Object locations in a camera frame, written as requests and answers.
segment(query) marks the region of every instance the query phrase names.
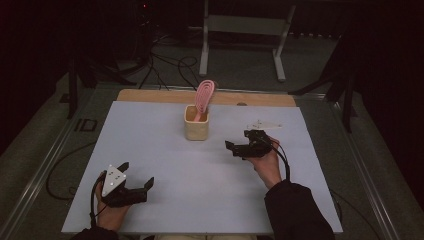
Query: white table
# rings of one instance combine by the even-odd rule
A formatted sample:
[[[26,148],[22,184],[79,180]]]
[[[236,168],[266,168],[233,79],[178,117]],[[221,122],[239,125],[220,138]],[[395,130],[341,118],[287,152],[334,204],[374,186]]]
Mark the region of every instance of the white table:
[[[218,94],[214,101],[225,96],[230,95]],[[278,95],[262,96],[281,99]],[[342,232],[298,108],[214,104],[210,106],[208,139],[193,142],[184,138],[185,106],[186,103],[166,102],[113,103],[63,232],[89,227],[90,191],[95,179],[109,164],[119,166],[128,161],[127,188],[140,188],[151,177],[155,177],[155,185],[148,192],[146,203],[131,208],[122,232],[271,234],[263,200],[267,191],[264,184],[251,164],[233,157],[224,143],[247,143],[243,130],[258,118],[283,125],[266,132],[281,141],[292,181],[311,188],[333,231]]]

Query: metal frame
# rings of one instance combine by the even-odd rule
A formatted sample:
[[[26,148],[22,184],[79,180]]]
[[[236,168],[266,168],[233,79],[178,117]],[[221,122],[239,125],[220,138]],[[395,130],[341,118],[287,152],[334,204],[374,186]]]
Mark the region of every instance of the metal frame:
[[[286,19],[265,19],[251,17],[235,17],[209,15],[209,0],[205,0],[204,18],[203,18],[203,47],[200,57],[199,75],[204,77],[208,71],[209,58],[209,31],[217,32],[233,32],[233,33],[252,33],[280,36],[280,43],[276,49],[272,51],[275,69],[277,71],[277,80],[284,82],[286,75],[284,74],[283,64],[281,62],[281,52],[289,33],[291,20],[294,15],[296,6],[291,6]]]

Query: floor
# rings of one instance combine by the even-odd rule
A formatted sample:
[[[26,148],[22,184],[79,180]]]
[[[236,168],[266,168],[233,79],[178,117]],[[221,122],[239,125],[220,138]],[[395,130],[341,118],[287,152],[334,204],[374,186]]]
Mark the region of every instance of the floor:
[[[223,41],[228,37],[225,35],[214,37],[207,78],[217,81],[222,91],[286,94],[301,88],[319,78],[337,44],[323,38],[289,37],[282,55],[287,81],[281,83],[276,80],[273,45],[268,40],[255,39],[252,47],[250,43]],[[152,49],[155,70],[145,84],[140,86],[147,67],[127,79],[137,83],[132,88],[190,90],[191,84],[206,79],[197,74],[200,49],[196,32],[186,43],[162,38]],[[191,69],[175,65],[182,58],[187,65],[193,64]],[[67,120],[68,105],[59,103],[67,93],[67,75],[58,82],[55,95],[1,156],[0,239],[71,237],[61,233],[71,200],[51,195],[72,198],[110,104],[123,88],[128,86],[110,81],[100,82],[95,89],[80,86],[80,108],[73,119]],[[340,124],[338,104],[323,99],[327,88],[322,86],[295,99],[329,188],[334,191],[335,204],[340,206],[337,209],[343,215],[344,233],[336,239],[424,239],[424,214],[362,105],[361,96],[354,95],[353,132],[349,134]],[[95,120],[97,127],[80,131],[76,128],[79,119]],[[46,191],[47,180],[50,194]]]

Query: pink handle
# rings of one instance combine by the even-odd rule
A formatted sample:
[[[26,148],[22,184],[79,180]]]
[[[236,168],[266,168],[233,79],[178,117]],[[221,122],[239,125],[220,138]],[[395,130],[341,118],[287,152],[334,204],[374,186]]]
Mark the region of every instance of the pink handle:
[[[196,91],[195,104],[197,108],[197,114],[194,117],[194,122],[198,122],[202,113],[206,112],[209,101],[212,98],[213,92],[215,91],[215,82],[212,80],[204,80],[199,84]]]

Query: black sleeve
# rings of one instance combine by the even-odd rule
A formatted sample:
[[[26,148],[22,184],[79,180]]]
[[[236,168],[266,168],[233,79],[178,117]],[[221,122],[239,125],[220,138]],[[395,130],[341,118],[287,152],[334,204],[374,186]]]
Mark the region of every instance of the black sleeve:
[[[276,240],[335,239],[307,187],[284,180],[268,191],[265,205]]]
[[[101,227],[92,227],[84,229],[82,232],[75,235],[71,240],[118,240],[118,234],[111,230],[106,230]]]

